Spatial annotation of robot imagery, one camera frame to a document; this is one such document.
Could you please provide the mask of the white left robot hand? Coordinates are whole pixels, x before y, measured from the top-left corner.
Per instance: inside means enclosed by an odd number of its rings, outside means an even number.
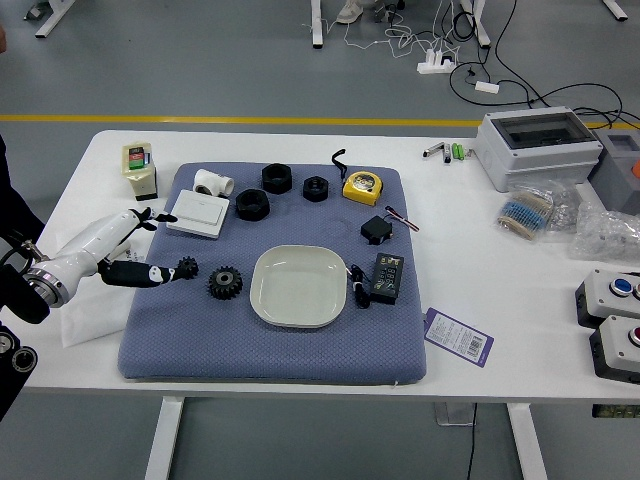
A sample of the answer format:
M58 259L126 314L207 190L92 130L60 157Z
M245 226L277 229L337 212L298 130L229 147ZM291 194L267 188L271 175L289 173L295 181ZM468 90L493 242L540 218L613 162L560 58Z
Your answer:
M76 293L81 279L94 274L99 274L108 285L137 288L192 279L199 270L192 257L184 257L177 266L169 268L109 258L134 231L140 228L154 231L157 223L176 220L173 215L157 213L151 208L141 212L127 209L99 219L70 240L53 259L40 264L43 277L69 297Z

